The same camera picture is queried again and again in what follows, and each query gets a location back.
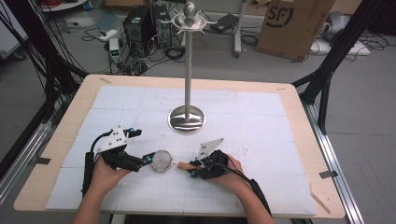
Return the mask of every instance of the electrical outlet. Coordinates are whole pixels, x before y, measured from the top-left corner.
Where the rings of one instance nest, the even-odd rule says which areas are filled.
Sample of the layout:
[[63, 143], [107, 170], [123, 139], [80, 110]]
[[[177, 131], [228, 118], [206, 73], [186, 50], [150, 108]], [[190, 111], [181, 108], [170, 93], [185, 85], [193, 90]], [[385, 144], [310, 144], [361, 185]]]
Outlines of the electrical outlet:
[[111, 38], [116, 33], [117, 33], [116, 30], [110, 30], [109, 32], [106, 33], [106, 35], [102, 35], [101, 37], [99, 37], [99, 39], [101, 39], [103, 41], [107, 41], [109, 38]]

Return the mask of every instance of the metal rail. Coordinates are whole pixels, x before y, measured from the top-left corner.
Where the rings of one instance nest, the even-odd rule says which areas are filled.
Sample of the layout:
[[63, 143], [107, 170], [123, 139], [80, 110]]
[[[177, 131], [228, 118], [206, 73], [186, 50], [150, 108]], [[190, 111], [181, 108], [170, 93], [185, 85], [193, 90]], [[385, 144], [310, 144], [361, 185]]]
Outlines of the metal rail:
[[321, 148], [323, 157], [329, 167], [330, 171], [335, 171], [338, 176], [333, 177], [332, 180], [334, 185], [337, 187], [338, 194], [340, 195], [341, 201], [346, 209], [346, 214], [349, 218], [350, 223], [363, 224], [363, 218], [361, 212], [353, 198], [352, 192], [347, 184], [347, 180], [341, 169], [341, 165], [335, 156], [332, 144], [330, 143], [329, 137], [322, 133], [318, 125], [318, 111], [314, 105], [303, 103], [306, 115], [311, 123], [311, 127], [318, 140], [318, 144]]
[[50, 131], [51, 125], [52, 122], [48, 121], [45, 124], [41, 123], [37, 127], [29, 142], [2, 178], [0, 182], [0, 205], [4, 202], [15, 183], [21, 177], [21, 174], [24, 172], [27, 164], [33, 158], [36, 151], [40, 148]]

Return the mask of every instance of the concrete floor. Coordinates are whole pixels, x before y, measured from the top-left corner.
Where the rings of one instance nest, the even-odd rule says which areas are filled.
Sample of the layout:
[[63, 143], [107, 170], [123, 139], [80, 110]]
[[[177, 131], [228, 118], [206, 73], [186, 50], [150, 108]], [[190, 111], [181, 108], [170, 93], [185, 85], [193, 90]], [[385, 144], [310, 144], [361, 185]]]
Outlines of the concrete floor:
[[[94, 9], [92, 15], [100, 15]], [[122, 19], [117, 20], [118, 28]], [[246, 17], [243, 26], [261, 26], [262, 18]], [[260, 28], [246, 30], [260, 31]], [[84, 42], [84, 31], [63, 33], [68, 50], [91, 73], [108, 67], [104, 43]], [[396, 37], [387, 37], [396, 44]], [[243, 44], [235, 58], [230, 51], [233, 39], [195, 35], [192, 54], [194, 78], [291, 83], [315, 71], [323, 56], [310, 56], [302, 63], [258, 53]], [[344, 60], [332, 79], [327, 131], [346, 181], [365, 223], [394, 223], [396, 220], [396, 48], [372, 50], [355, 62]], [[142, 76], [184, 77], [184, 63], [166, 62]], [[8, 59], [0, 64], [0, 159], [12, 147], [27, 123], [44, 102], [44, 92], [30, 59]], [[73, 213], [28, 213], [13, 209], [28, 166], [15, 188], [0, 206], [1, 223], [69, 223]], [[108, 215], [101, 216], [107, 223]], [[279, 218], [278, 223], [290, 223]], [[314, 223], [348, 223], [347, 219], [313, 219]]]

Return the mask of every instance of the table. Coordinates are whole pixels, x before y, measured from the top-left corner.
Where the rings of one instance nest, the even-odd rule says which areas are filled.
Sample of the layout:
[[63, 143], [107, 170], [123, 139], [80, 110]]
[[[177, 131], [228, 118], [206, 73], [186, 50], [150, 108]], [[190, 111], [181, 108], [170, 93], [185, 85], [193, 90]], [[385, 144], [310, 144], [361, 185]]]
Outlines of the table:
[[[75, 99], [67, 109], [56, 132], [49, 141], [42, 157], [50, 158], [48, 165], [37, 164], [21, 190], [14, 207], [20, 211], [46, 211], [57, 175], [69, 148], [74, 143], [78, 129], [92, 107], [100, 87], [104, 85], [183, 89], [184, 79], [164, 77], [119, 77], [90, 75], [85, 78]], [[315, 217], [342, 218], [344, 207], [334, 183], [330, 178], [322, 179], [319, 173], [327, 171], [316, 137], [310, 127], [298, 93], [290, 84], [258, 83], [223, 80], [194, 79], [193, 89], [233, 91], [263, 91], [278, 93], [297, 147], [306, 178], [315, 201]]]

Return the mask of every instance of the black wire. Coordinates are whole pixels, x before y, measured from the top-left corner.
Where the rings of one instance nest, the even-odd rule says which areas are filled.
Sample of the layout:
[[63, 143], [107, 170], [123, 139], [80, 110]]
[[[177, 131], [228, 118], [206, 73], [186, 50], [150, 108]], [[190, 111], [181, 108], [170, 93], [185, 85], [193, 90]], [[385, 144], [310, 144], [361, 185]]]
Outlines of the black wire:
[[241, 41], [247, 45], [256, 46], [259, 42], [259, 38], [255, 35], [242, 35]]
[[84, 36], [81, 38], [81, 40], [83, 40], [83, 41], [93, 41], [93, 40], [96, 39], [96, 40], [102, 41], [101, 39], [97, 38], [95, 35], [92, 35], [92, 34], [89, 34], [89, 33], [88, 33], [89, 31], [92, 31], [92, 30], [98, 30], [99, 33], [101, 33], [102, 35], [106, 35], [105, 32], [100, 31], [100, 28], [99, 28], [99, 27], [95, 27], [95, 28], [91, 28], [91, 29], [85, 30], [84, 33], [85, 33], [86, 35], [84, 35]]
[[387, 43], [387, 46], [391, 46], [391, 47], [396, 46], [396, 44], [390, 44], [389, 41], [384, 36], [381, 36], [381, 38], [384, 39], [385, 43]]
[[94, 73], [94, 74], [113, 75], [113, 74], [103, 73], [103, 72], [105, 72], [105, 71], [107, 70], [107, 68], [105, 68], [105, 69], [103, 69], [103, 70], [100, 70], [100, 71], [97, 71], [97, 72], [93, 72], [93, 73]]
[[235, 167], [235, 169], [229, 167], [228, 165], [224, 165], [218, 162], [210, 162], [208, 165], [213, 165], [213, 166], [218, 166], [223, 168], [226, 171], [232, 172], [233, 174], [236, 174], [238, 176], [240, 176], [243, 180], [245, 180], [250, 187], [252, 188], [254, 194], [256, 194], [256, 196], [259, 198], [259, 200], [262, 202], [262, 205], [264, 206], [265, 210], [268, 212], [268, 214], [270, 216], [272, 216], [271, 213], [271, 209], [269, 207], [269, 204], [267, 202], [267, 200], [265, 199], [264, 194], [262, 193], [262, 190], [260, 189], [259, 184], [254, 180], [254, 179], [249, 179], [247, 178], [241, 171], [239, 171], [238, 169], [236, 169], [235, 164], [233, 163], [233, 160], [230, 159], [230, 157], [225, 154], [225, 156], [228, 158], [228, 161], [231, 161], [231, 163], [233, 164], [233, 166]]
[[169, 49], [165, 49], [163, 51], [165, 56], [173, 61], [180, 60], [181, 58], [183, 58], [185, 52], [186, 52], [186, 50], [178, 49], [178, 48], [169, 48]]
[[353, 59], [350, 59], [350, 58], [348, 58], [347, 56], [346, 56], [346, 59], [347, 59], [347, 60], [350, 60], [350, 61], [352, 61], [352, 62], [355, 62], [356, 59], [358, 58], [359, 52], [360, 52], [362, 49], [365, 49], [365, 48], [359, 49], [359, 50], [354, 54], [355, 57], [354, 57]]
[[99, 141], [99, 139], [101, 139], [101, 138], [103, 138], [103, 137], [106, 137], [106, 136], [109, 136], [112, 132], [113, 132], [113, 130], [111, 130], [111, 131], [108, 132], [108, 133], [102, 133], [101, 135], [99, 135], [99, 136], [93, 141], [93, 143], [92, 143], [92, 145], [91, 145], [91, 151], [90, 151], [90, 152], [93, 152], [93, 148], [95, 147], [95, 145], [96, 145], [96, 143]]
[[175, 9], [175, 7], [177, 7], [177, 3], [175, 2], [175, 5], [174, 6], [172, 6], [172, 3], [173, 2], [171, 2], [170, 4], [169, 4], [169, 9], [168, 9], [168, 14], [170, 14], [170, 12], [172, 11], [172, 10], [174, 10]]
[[178, 3], [176, 3], [176, 9], [177, 9], [177, 11], [180, 11], [180, 9], [178, 9]]
[[311, 49], [311, 50], [309, 50], [309, 53], [312, 52], [312, 55], [318, 55], [318, 54], [320, 53], [320, 45], [318, 44], [317, 40], [314, 41], [314, 44], [317, 45], [318, 51], [317, 51], [317, 52], [314, 52], [314, 51]]
[[172, 41], [172, 45], [175, 46], [176, 48], [179, 48], [180, 45], [181, 45], [181, 40], [180, 40], [180, 39], [178, 38], [178, 36], [175, 34], [175, 31], [176, 31], [176, 30], [174, 30], [174, 33], [172, 34], [172, 37], [174, 37], [174, 38], [177, 40], [178, 45], [175, 44], [175, 41]]
[[209, 21], [212, 21], [212, 19], [210, 19], [210, 17], [207, 16], [206, 13], [203, 10], [201, 11], [201, 13], [204, 14], [209, 19]]
[[[172, 59], [167, 59], [167, 60], [165, 60], [165, 61], [162, 61], [162, 62], [159, 62], [159, 63], [155, 63], [154, 65], [148, 67], [148, 70], [149, 70], [150, 68], [153, 68], [154, 66], [160, 64], [160, 63], [166, 63], [166, 62], [169, 62], [169, 61], [174, 61], [174, 60], [172, 60]], [[174, 61], [174, 62], [177, 62], [177, 63], [184, 63], [184, 61]]]
[[214, 35], [232, 35], [234, 29], [235, 29], [235, 26], [233, 25], [229, 29], [223, 31], [223, 33], [218, 33], [216, 31], [213, 31], [213, 30], [210, 30], [210, 29], [204, 29], [204, 31], [206, 31], [208, 33], [211, 33], [211, 34], [214, 34]]
[[166, 5], [166, 12], [167, 12], [168, 14], [170, 14], [172, 2], [169, 3], [169, 6], [167, 5], [167, 3], [165, 3], [165, 5]]
[[[35, 14], [37, 15], [37, 17], [39, 17], [39, 15], [40, 15], [40, 17], [42, 17], [42, 16], [41, 16], [42, 14], [39, 13], [39, 11], [37, 10], [36, 7], [33, 7], [33, 9], [34, 9], [34, 12], [35, 12]], [[62, 32], [61, 32], [61, 30], [59, 29], [58, 22], [56, 21], [55, 17], [53, 17], [53, 21], [54, 21], [54, 23], [55, 23], [55, 27], [57, 28], [57, 31], [58, 31], [58, 33], [59, 33], [59, 36], [61, 37], [61, 40], [60, 40], [60, 39], [58, 38], [58, 36], [55, 34], [55, 32], [54, 32], [53, 29], [52, 29], [52, 26], [51, 26], [50, 23], [46, 20], [46, 18], [42, 18], [42, 20], [46, 22], [47, 26], [49, 27], [49, 29], [50, 29], [50, 30], [52, 31], [52, 33], [54, 34], [55, 39], [57, 40], [59, 46], [61, 47], [61, 51], [62, 51], [63, 53], [64, 53], [64, 51], [67, 52], [67, 54], [64, 53], [64, 57], [66, 58], [66, 60], [67, 60], [67, 58], [68, 58], [68, 62], [70, 62], [70, 63], [73, 64], [73, 65], [74, 65], [74, 62], [75, 62], [76, 64], [78, 64], [78, 66], [79, 66], [84, 72], [88, 73], [87, 70], [84, 69], [84, 67], [76, 60], [76, 58], [75, 58], [75, 57], [70, 53], [70, 51], [68, 50], [68, 48], [67, 48], [67, 46], [66, 46], [66, 44], [65, 44], [65, 41], [64, 41], [64, 37], [62, 36]]]
[[153, 62], [153, 63], [160, 62], [160, 61], [162, 61], [164, 58], [166, 58], [166, 55], [163, 55], [163, 57], [162, 57], [161, 59], [159, 59], [159, 60], [152, 60], [152, 59], [150, 59], [150, 57], [148, 56], [148, 60], [151, 61], [151, 62]]
[[143, 61], [137, 61], [132, 64], [132, 70], [134, 76], [140, 76], [149, 70], [148, 66]]
[[38, 154], [39, 154], [41, 148], [42, 148], [44, 145], [46, 145], [46, 144], [50, 141], [51, 137], [52, 137], [52, 136], [50, 136], [48, 139], [46, 139], [44, 142], [42, 142], [41, 145], [38, 147], [37, 151], [35, 152], [35, 158], [36, 158], [36, 159], [39, 159], [39, 158], [40, 158], [40, 156], [39, 156]]
[[[31, 8], [31, 14], [34, 14], [38, 19], [39, 19], [39, 15], [41, 16], [42, 14], [41, 13], [39, 13], [38, 12], [38, 9], [36, 8], [36, 7], [32, 7]], [[31, 15], [30, 14], [21, 14], [20, 15], [20, 19], [21, 20], [24, 20], [24, 21], [29, 21], [29, 20], [31, 20], [32, 19], [32, 17], [31, 17]], [[20, 36], [20, 34], [18, 33], [18, 32], [16, 32], [15, 31], [15, 29], [14, 29], [14, 27], [12, 26], [12, 23], [10, 23], [10, 22], [6, 22], [6, 21], [4, 21], [3, 22], [4, 24], [5, 24], [5, 26], [8, 28], [8, 30], [16, 37], [16, 39], [21, 43], [21, 46], [25, 49], [25, 51], [26, 51], [26, 53], [29, 55], [29, 57], [31, 58], [31, 61], [32, 61], [32, 63], [33, 63], [33, 65], [34, 65], [34, 68], [35, 68], [35, 70], [36, 70], [36, 73], [37, 73], [37, 76], [38, 76], [38, 79], [39, 79], [39, 81], [40, 81], [40, 84], [41, 84], [41, 86], [42, 86], [42, 88], [43, 88], [43, 90], [44, 90], [44, 92], [47, 94], [47, 100], [50, 100], [50, 101], [53, 101], [54, 99], [50, 99], [52, 96], [57, 96], [56, 97], [56, 99], [58, 100], [58, 102], [60, 102], [60, 103], [63, 103], [64, 102], [64, 100], [63, 100], [63, 98], [61, 98], [61, 97], [59, 97], [59, 95], [61, 94], [61, 95], [63, 95], [64, 96], [64, 98], [67, 100], [67, 101], [70, 101], [71, 100], [71, 96], [72, 96], [72, 94], [70, 94], [70, 92], [73, 92], [74, 91], [74, 89], [73, 90], [69, 90], [69, 89], [67, 89], [67, 88], [69, 88], [69, 87], [71, 87], [71, 88], [73, 88], [72, 86], [73, 85], [70, 85], [70, 86], [67, 86], [67, 87], [64, 87], [61, 83], [60, 83], [60, 78], [59, 77], [57, 77], [60, 73], [59, 73], [59, 71], [61, 71], [60, 70], [60, 67], [59, 67], [59, 63], [61, 63], [61, 62], [58, 62], [58, 61], [56, 61], [56, 60], [54, 60], [54, 59], [44, 59], [43, 57], [42, 57], [42, 55], [40, 54], [40, 52], [38, 51], [38, 48], [36, 48], [35, 46], [33, 46], [32, 48], [31, 48], [31, 46], [27, 43], [27, 41], [25, 41], [21, 36]], [[51, 49], [50, 47], [48, 47], [47, 48], [47, 45], [43, 45], [44, 46], [44, 48], [42, 48], [42, 50], [44, 50], [44, 51], [51, 51], [51, 50], [53, 50], [53, 49]], [[52, 69], [52, 71], [55, 73], [55, 77], [49, 77], [49, 69]], [[50, 83], [51, 83], [51, 89], [53, 90], [52, 92], [47, 92], [47, 90], [48, 90], [48, 88], [47, 88], [47, 84], [46, 84], [46, 86], [44, 86], [44, 83], [43, 83], [43, 80], [41, 79], [41, 76], [42, 77], [45, 77], [46, 79], [47, 79], [47, 81], [49, 81]]]

